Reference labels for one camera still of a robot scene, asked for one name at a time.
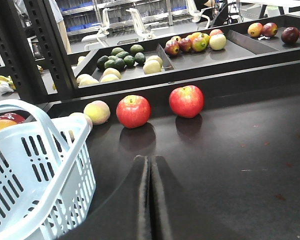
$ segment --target red apple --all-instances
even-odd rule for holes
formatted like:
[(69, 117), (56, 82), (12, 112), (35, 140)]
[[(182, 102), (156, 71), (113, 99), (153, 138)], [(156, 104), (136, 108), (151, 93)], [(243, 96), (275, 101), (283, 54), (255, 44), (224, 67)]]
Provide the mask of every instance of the red apple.
[(211, 37), (211, 36), (216, 35), (216, 34), (223, 34), (223, 32), (220, 29), (213, 29), (210, 32), (209, 36)]
[(294, 26), (289, 26), (281, 33), (281, 40), (285, 44), (294, 44), (299, 38), (299, 30)]
[(171, 38), (171, 40), (176, 40), (177, 42), (180, 42), (181, 39), (182, 39), (182, 38), (181, 38), (180, 36), (173, 36), (173, 37)]
[(249, 27), (248, 27), (248, 34), (250, 37), (252, 38), (258, 38), (260, 37), (261, 35), (261, 31), (262, 31), (262, 28), (264, 26), (260, 23), (260, 22), (255, 22), (255, 23), (252, 23)]
[(265, 37), (271, 38), (274, 37), (278, 32), (278, 26), (274, 22), (268, 22), (263, 25), (261, 34)]
[(134, 129), (149, 120), (151, 107), (143, 96), (128, 95), (118, 103), (115, 113), (123, 126)]
[(169, 105), (176, 115), (192, 119), (204, 107), (204, 94), (194, 85), (178, 87), (170, 93)]
[(192, 41), (190, 38), (182, 38), (179, 41), (179, 48), (182, 52), (190, 52)]
[(4, 115), (0, 116), (1, 119), (7, 119), (15, 121), (17, 124), (22, 124), (25, 121), (25, 118), (17, 113), (14, 112), (7, 112)]
[(176, 56), (179, 53), (179, 43), (176, 40), (170, 40), (164, 47), (164, 51), (169, 56)]

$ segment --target office chair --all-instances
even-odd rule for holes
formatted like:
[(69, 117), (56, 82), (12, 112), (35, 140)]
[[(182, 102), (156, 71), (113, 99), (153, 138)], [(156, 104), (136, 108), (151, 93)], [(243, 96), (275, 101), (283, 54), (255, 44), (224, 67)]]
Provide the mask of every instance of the office chair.
[[(151, 25), (157, 25), (159, 24), (159, 22), (151, 22), (151, 23), (144, 24), (140, 12), (137, 9), (129, 8), (126, 11), (131, 13), (135, 33), (138, 36), (140, 36), (143, 40), (155, 39), (157, 36), (155, 35), (154, 31), (168, 28), (167, 26), (164, 26), (164, 27), (148, 29), (147, 27), (150, 27)], [(172, 33), (160, 35), (158, 37), (163, 38), (163, 37), (174, 36), (174, 35), (176, 34), (172, 32)]]
[(201, 22), (198, 23), (196, 30), (198, 31), (199, 28), (207, 29), (210, 27), (210, 17), (207, 15), (204, 15), (204, 12), (208, 9), (213, 9), (213, 7), (207, 7), (203, 8), (200, 11), (197, 9), (197, 6), (195, 4), (194, 0), (186, 0), (186, 7), (188, 9), (189, 14), (193, 17), (192, 22), (197, 23), (200, 21), (201, 18), (204, 18), (207, 20), (207, 22)]
[(109, 8), (104, 8), (102, 10), (102, 24), (100, 25), (97, 34), (88, 35), (82, 38), (81, 42), (87, 43), (84, 46), (85, 51), (88, 51), (91, 46), (97, 44), (101, 44), (104, 48), (109, 47), (109, 44), (107, 43), (107, 35), (109, 35), (108, 29), (110, 27), (108, 10)]

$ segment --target storage bin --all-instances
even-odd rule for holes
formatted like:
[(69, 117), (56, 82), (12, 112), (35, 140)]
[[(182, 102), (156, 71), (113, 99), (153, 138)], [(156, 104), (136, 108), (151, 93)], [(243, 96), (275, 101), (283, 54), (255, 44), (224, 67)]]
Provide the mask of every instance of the storage bin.
[(0, 240), (53, 240), (82, 223), (96, 188), (83, 117), (50, 119), (15, 99), (0, 113), (29, 112), (36, 121), (0, 130)]

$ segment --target basket handle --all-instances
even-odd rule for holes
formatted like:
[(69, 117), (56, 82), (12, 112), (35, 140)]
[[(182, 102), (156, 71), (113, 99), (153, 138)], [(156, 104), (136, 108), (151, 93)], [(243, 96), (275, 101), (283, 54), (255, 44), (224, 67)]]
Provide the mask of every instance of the basket handle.
[[(30, 113), (38, 122), (39, 126), (43, 130), (43, 137), (48, 141), (50, 146), (55, 145), (55, 141), (52, 136), (60, 143), (61, 147), (65, 151), (69, 150), (69, 145), (65, 139), (61, 136), (50, 117), (39, 107), (17, 99), (6, 99), (0, 101), (0, 113), (11, 112), (15, 110), (23, 110)], [(52, 149), (54, 157), (59, 159), (59, 155), (56, 149)]]

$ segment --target black tray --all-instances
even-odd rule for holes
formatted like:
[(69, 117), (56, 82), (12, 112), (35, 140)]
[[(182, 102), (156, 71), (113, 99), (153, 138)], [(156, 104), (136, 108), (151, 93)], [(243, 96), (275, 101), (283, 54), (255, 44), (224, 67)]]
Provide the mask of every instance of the black tray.
[[(258, 41), (247, 36), (247, 29), (254, 22), (261, 22), (262, 24), (275, 22), (279, 28), (295, 26), (300, 29), (300, 17), (291, 15), (280, 15), (257, 21), (221, 26), (218, 28), (224, 32), (228, 39), (227, 45), (222, 51), (212, 51), (208, 48), (202, 53), (181, 53), (177, 57), (167, 57), (174, 67), (172, 70), (149, 75), (130, 72), (129, 79), (83, 87), (76, 94), (78, 97), (91, 96), (300, 60), (300, 45), (289, 49), (275, 48), (265, 44), (263, 41)], [(212, 28), (203, 30), (202, 32), (209, 34), (211, 30)], [(181, 37), (184, 38), (188, 34), (191, 34), (191, 32), (182, 34)], [(148, 51), (148, 49), (155, 49), (158, 44), (165, 46), (169, 39), (169, 37), (156, 38), (143, 41), (141, 44), (144, 46), (145, 51)], [(130, 43), (122, 47), (130, 49), (132, 45), (133, 43)], [(96, 70), (96, 61), (98, 58), (109, 54), (110, 50), (111, 48), (102, 48), (91, 51), (86, 56), (84, 64), (80, 64), (75, 69), (75, 75), (78, 76), (83, 73), (93, 74)]]
[[(169, 94), (189, 84), (202, 89), (205, 107), (193, 119), (176, 117)], [(152, 107), (148, 123), (135, 129), (115, 116), (118, 102), (130, 94), (146, 97)], [(107, 215), (98, 213), (139, 155), (152, 159), (153, 239), (300, 238), (300, 61), (56, 102), (46, 110), (52, 118), (67, 116), (94, 100), (105, 101), (112, 113), (87, 139), (98, 187), (86, 221), (63, 239), (98, 237), (91, 228), (103, 218), (106, 234), (98, 230), (115, 239), (120, 228), (109, 218), (131, 216), (109, 208)], [(135, 188), (121, 193), (127, 209), (136, 204), (126, 200)], [(134, 226), (121, 233), (138, 239)]]
[[(164, 49), (159, 44), (154, 49), (151, 49), (151, 48), (146, 49), (146, 51), (143, 52), (143, 54), (145, 55), (146, 59), (152, 55), (158, 55), (162, 59), (162, 69), (161, 69), (162, 72), (171, 71), (174, 69), (174, 67), (172, 66), (172, 64), (170, 62), (170, 59), (167, 57)], [(133, 67), (125, 66), (124, 70), (120, 71), (120, 73), (121, 73), (120, 81), (136, 79), (141, 76), (144, 76), (145, 73), (143, 70), (143, 66), (144, 66), (143, 64), (138, 64), (138, 63), (135, 63)], [(102, 78), (103, 72), (104, 71), (96, 68), (94, 70), (94, 72), (92, 73), (92, 77), (94, 77), (97, 80), (100, 80)], [(101, 84), (109, 84), (109, 83), (111, 83), (111, 82), (102, 82)]]

